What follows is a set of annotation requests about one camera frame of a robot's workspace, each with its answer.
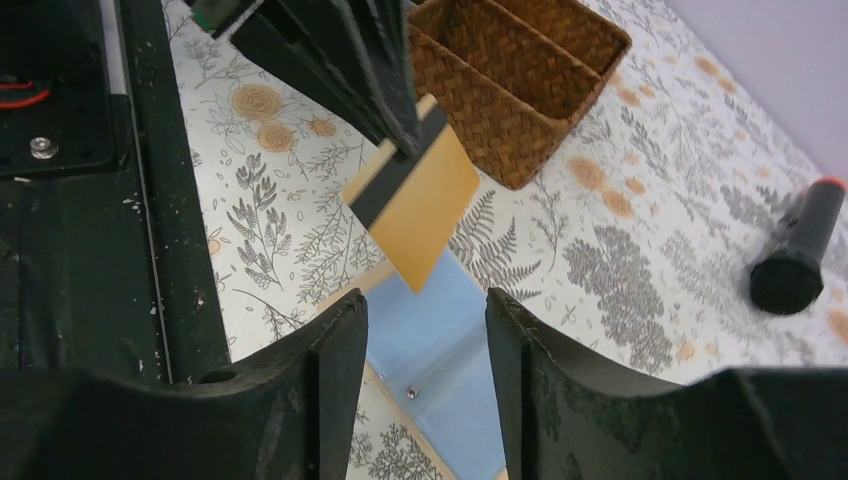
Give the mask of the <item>beige leather card holder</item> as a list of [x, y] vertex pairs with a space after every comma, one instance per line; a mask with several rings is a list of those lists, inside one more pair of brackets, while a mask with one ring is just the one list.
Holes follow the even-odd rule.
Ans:
[[476, 280], [444, 251], [414, 293], [383, 261], [316, 308], [353, 288], [367, 300], [369, 330], [348, 478], [507, 478]]

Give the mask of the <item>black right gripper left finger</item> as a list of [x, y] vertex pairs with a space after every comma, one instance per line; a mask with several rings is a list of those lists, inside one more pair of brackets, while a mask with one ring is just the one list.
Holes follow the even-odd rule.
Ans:
[[193, 384], [83, 370], [3, 373], [5, 479], [342, 479], [368, 312], [352, 289]]

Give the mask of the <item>grey black stripe card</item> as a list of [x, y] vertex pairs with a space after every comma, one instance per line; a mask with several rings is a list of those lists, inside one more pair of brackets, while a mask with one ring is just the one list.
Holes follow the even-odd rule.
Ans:
[[414, 292], [425, 286], [480, 176], [436, 98], [416, 105], [420, 151], [384, 140], [340, 196]]

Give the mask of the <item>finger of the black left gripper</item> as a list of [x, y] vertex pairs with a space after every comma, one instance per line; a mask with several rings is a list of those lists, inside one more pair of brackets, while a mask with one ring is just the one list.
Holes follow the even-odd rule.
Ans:
[[335, 74], [303, 25], [282, 1], [264, 1], [230, 36], [239, 53], [329, 112], [341, 117], [369, 141], [390, 136], [374, 109]]
[[352, 29], [359, 36], [357, 60], [364, 74], [362, 99], [383, 138], [412, 157], [420, 152], [412, 73], [401, 1], [347, 1]]

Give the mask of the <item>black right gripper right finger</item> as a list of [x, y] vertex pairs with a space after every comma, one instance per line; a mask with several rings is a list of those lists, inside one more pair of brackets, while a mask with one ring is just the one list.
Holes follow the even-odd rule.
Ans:
[[499, 288], [485, 311], [512, 479], [843, 479], [847, 372], [734, 367], [677, 385], [619, 364]]

